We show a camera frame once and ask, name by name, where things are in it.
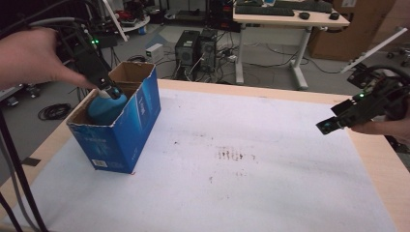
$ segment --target keyboard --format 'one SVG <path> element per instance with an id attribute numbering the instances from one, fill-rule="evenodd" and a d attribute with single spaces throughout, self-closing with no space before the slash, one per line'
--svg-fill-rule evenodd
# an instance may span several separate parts
<path id="1" fill-rule="evenodd" d="M 236 6 L 236 15 L 277 15 L 277 16 L 294 16 L 291 9 L 273 8 L 273 7 L 251 7 L 251 6 Z"/>
<path id="2" fill-rule="evenodd" d="M 248 6 L 248 7 L 261 7 L 263 5 L 262 0 L 237 0 L 236 6 Z"/>
<path id="3" fill-rule="evenodd" d="M 332 12 L 332 4 L 323 1 L 307 0 L 305 2 L 294 1 L 275 1 L 273 8 L 286 8 L 297 11 L 319 12 L 330 14 Z"/>

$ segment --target blue cardboard box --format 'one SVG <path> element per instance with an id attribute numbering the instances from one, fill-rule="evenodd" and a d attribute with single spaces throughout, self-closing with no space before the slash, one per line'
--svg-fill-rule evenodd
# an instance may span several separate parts
<path id="1" fill-rule="evenodd" d="M 128 97 L 121 114 L 110 126 L 93 125 L 86 108 L 96 90 L 72 112 L 67 125 L 94 168 L 132 173 L 161 111 L 155 65 L 123 62 L 109 76 Z"/>

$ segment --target wooden table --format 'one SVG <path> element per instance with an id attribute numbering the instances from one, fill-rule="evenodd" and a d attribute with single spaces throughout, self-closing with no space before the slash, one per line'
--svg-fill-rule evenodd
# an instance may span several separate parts
<path id="1" fill-rule="evenodd" d="M 173 80 L 159 80 L 160 88 L 203 93 L 216 93 L 234 96 L 254 96 L 278 100 L 298 102 L 318 102 L 336 104 L 349 98 L 348 96 L 316 94 L 298 91 L 284 91 L 243 86 L 215 85 L 207 83 L 192 83 Z M 349 130 L 349 136 L 354 143 L 360 158 L 376 191 L 391 215 L 398 231 L 410 229 L 410 174 L 404 167 L 395 151 L 383 136 L 365 135 Z M 41 162 L 36 167 L 24 166 L 29 183 L 32 183 L 50 159 L 72 137 L 71 132 L 63 122 L 50 137 L 33 153 L 31 158 Z M 11 206 L 16 204 L 12 181 L 8 180 L 1 192 Z M 0 209 L 0 218 L 6 215 Z M 12 228 L 10 225 L 0 225 L 2 228 Z"/>

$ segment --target human hand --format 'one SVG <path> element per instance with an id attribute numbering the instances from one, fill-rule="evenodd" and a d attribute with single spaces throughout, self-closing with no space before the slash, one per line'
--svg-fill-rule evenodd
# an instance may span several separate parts
<path id="1" fill-rule="evenodd" d="M 33 28 L 16 32 L 0 41 L 0 89 L 18 84 L 64 81 L 94 89 L 82 74 L 65 67 L 55 53 L 56 32 Z"/>
<path id="2" fill-rule="evenodd" d="M 352 127 L 352 131 L 367 134 L 384 134 L 393 136 L 397 142 L 410 145 L 410 98 L 407 98 L 408 109 L 403 119 L 397 121 L 368 122 Z"/>

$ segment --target electronic equipment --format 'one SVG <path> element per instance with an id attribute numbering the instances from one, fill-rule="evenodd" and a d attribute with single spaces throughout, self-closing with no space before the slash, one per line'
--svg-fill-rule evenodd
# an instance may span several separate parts
<path id="1" fill-rule="evenodd" d="M 402 119 L 407 111 L 406 98 L 410 92 L 410 75 L 388 66 L 366 67 L 361 64 L 347 79 L 363 92 L 332 107 L 331 117 L 316 127 L 323 134 L 366 123 L 378 115 L 389 120 Z"/>
<path id="2" fill-rule="evenodd" d="M 163 58 L 163 46 L 160 43 L 156 43 L 145 50 L 147 55 L 147 61 L 150 63 L 157 63 Z"/>
<path id="3" fill-rule="evenodd" d="M 261 7 L 262 5 L 263 5 L 262 0 L 238 0 L 236 1 L 236 6 Z"/>
<path id="4" fill-rule="evenodd" d="M 193 67 L 199 59 L 199 31 L 185 30 L 175 44 L 177 66 Z"/>
<path id="5" fill-rule="evenodd" d="M 118 99 L 123 91 L 108 76 L 111 68 L 101 56 L 98 48 L 100 41 L 94 38 L 84 25 L 73 22 L 71 27 L 73 32 L 59 33 L 59 39 L 72 57 L 78 72 L 84 74 L 88 81 L 100 90 L 106 91 L 111 98 Z"/>
<path id="6" fill-rule="evenodd" d="M 324 1 L 276 1 L 273 8 L 287 8 L 297 11 L 306 11 L 306 12 L 319 12 L 330 14 L 332 10 L 332 4 Z"/>
<path id="7" fill-rule="evenodd" d="M 248 7 L 236 6 L 236 15 L 278 15 L 278 16 L 294 16 L 291 9 L 273 8 L 273 7 Z"/>
<path id="8" fill-rule="evenodd" d="M 202 54 L 200 70 L 213 72 L 217 64 L 217 36 L 218 30 L 203 29 L 199 35 L 199 42 Z"/>
<path id="9" fill-rule="evenodd" d="M 240 32 L 241 24 L 234 21 L 232 0 L 209 0 L 207 25 L 209 28 Z"/>

